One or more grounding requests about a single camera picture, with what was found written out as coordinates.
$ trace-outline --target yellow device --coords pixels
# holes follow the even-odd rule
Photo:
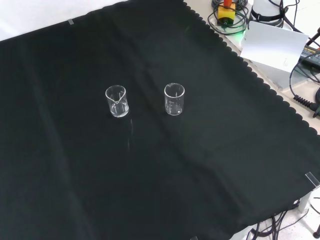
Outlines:
[[[236,4],[232,3],[230,8],[234,9],[227,9],[224,8],[223,5],[219,5],[218,7],[218,25],[228,24],[231,25],[234,23],[236,17]]]

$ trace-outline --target glass beaker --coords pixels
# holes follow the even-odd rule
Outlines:
[[[111,114],[116,118],[124,117],[129,112],[126,89],[113,85],[105,91]]]
[[[184,110],[185,88],[178,83],[169,83],[164,88],[165,110],[169,115],[179,115]]]

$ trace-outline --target black cloth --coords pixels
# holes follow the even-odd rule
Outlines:
[[[227,240],[320,179],[314,129],[182,0],[73,21],[0,43],[1,240]]]

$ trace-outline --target wire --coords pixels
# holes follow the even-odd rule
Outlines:
[[[292,74],[294,73],[296,67],[297,67],[301,62],[303,62],[304,60],[306,60],[307,58],[310,58],[310,57],[315,56],[315,55],[318,55],[318,54],[319,54],[319,53],[313,53],[313,54],[310,54],[310,55],[308,55],[308,56],[305,56],[304,58],[300,59],[300,60],[296,63],[296,65],[293,67],[293,69],[292,69],[292,71],[291,71],[291,73],[290,73],[290,77],[289,77],[289,87],[290,87],[290,90],[291,90],[293,96],[297,96],[297,95],[294,93],[294,91],[293,91],[293,89],[292,89],[292,86],[291,86],[291,77],[292,77]]]
[[[289,19],[288,19],[286,16],[283,17],[283,20],[292,28],[293,31],[303,34],[303,32],[300,31],[299,29],[297,29],[297,28],[289,21]],[[317,42],[316,42],[315,40],[313,40],[311,37],[308,37],[308,39],[309,39],[311,42],[313,42],[314,44],[316,44],[316,45],[320,48],[320,44],[319,44],[319,43],[317,43]]]
[[[317,78],[315,72],[312,70],[312,67],[310,68],[310,73],[317,80],[317,82],[320,83],[320,80]]]
[[[282,217],[282,214],[283,214],[284,212],[282,212],[281,214],[280,214],[280,216],[279,216],[279,218],[278,218],[278,220],[277,221],[275,221],[275,224],[276,224],[276,226],[278,226],[278,222],[279,222],[279,220],[281,219],[281,217]],[[267,230],[267,229],[269,229],[269,228],[271,228],[272,227],[272,225],[270,225],[270,226],[268,226],[268,227],[266,227],[265,229],[263,229],[263,230],[261,230],[260,232],[262,233],[262,232],[264,232],[265,230]]]
[[[287,214],[288,211],[285,211],[283,216],[281,217],[280,219],[280,222],[279,222],[279,228],[278,230],[276,230],[276,233],[275,233],[275,240],[278,240],[278,237],[279,237],[279,232],[280,232],[280,228],[281,228],[281,224],[282,224],[282,221],[284,220],[285,218],[285,215]]]
[[[308,212],[309,212],[309,209],[308,209],[308,211],[306,211],[305,215],[303,215],[302,217],[300,217],[300,218],[299,218],[297,221],[295,221],[294,223],[292,223],[292,224],[290,224],[290,225],[288,225],[288,226],[285,226],[285,227],[281,228],[281,229],[279,230],[279,232],[282,231],[283,229],[286,229],[286,228],[288,228],[288,227],[291,227],[292,225],[295,225],[297,222],[299,222],[301,219],[303,219],[305,216],[307,216]]]
[[[312,204],[310,204],[310,207],[311,207],[313,210],[315,210],[317,214],[320,214],[320,212],[319,212],[317,209],[315,209],[315,207],[312,206]]]
[[[221,2],[221,0],[212,0],[212,2],[211,2],[211,5],[213,7],[213,12],[208,16],[207,20],[208,20],[210,27],[221,35],[229,36],[229,35],[243,33],[247,28],[247,24],[249,22],[249,19],[248,19],[249,9],[246,7],[246,5],[248,4],[248,0],[238,0],[238,1],[233,1],[232,3],[235,4],[235,9],[228,7],[228,6],[224,6],[223,3]],[[216,15],[216,12],[219,10],[219,7],[223,7],[225,9],[229,9],[229,10],[234,11],[236,16],[240,16],[240,20],[237,21],[236,23],[232,23],[232,24],[227,24],[225,22],[222,22],[220,19],[218,19],[217,15]],[[216,26],[214,26],[211,23],[210,17],[212,15],[216,19],[217,24],[221,25],[221,28],[224,30],[224,32],[222,32],[219,28],[217,28]],[[230,28],[230,29],[242,28],[242,29],[239,31],[234,31],[234,32],[226,32],[227,28]]]
[[[296,16],[297,16],[297,11],[298,11],[298,1],[295,0],[295,12],[294,12],[294,20],[293,20],[293,26],[296,25]]]
[[[288,226],[285,226],[283,228],[281,228],[281,224],[285,218],[285,215],[287,214],[288,211],[284,211],[280,214],[279,218],[277,221],[275,221],[275,217],[273,216],[272,218],[272,225],[268,226],[267,228],[263,229],[262,231],[258,232],[259,228],[257,227],[257,229],[255,230],[255,235],[257,234],[258,232],[258,237],[266,237],[266,235],[263,235],[263,236],[259,236],[259,233],[262,233],[264,232],[265,230],[267,230],[268,228],[271,228],[272,227],[272,232],[270,232],[270,234],[272,233],[272,239],[273,240],[278,240],[278,237],[279,237],[279,232],[282,231],[283,229],[286,229],[288,227],[291,227],[292,225],[295,225],[297,222],[299,222],[301,219],[303,219],[308,213],[309,213],[309,209],[306,211],[306,213],[300,217],[297,221],[295,221],[294,223],[288,225]],[[248,232],[247,236],[246,236],[246,240],[248,240],[249,238],[249,235],[250,233],[252,233],[252,230]]]
[[[311,76],[309,76],[299,65],[297,66],[297,68],[300,69],[300,71],[303,72],[303,74],[304,74],[308,79],[314,81],[315,83],[320,84],[319,79],[318,79],[315,75],[313,75],[311,71],[310,71],[310,73],[315,77],[315,79],[313,79]]]

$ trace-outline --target red cap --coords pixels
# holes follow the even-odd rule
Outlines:
[[[232,0],[224,0],[223,2],[223,5],[229,8],[231,7],[231,4],[232,4]]]

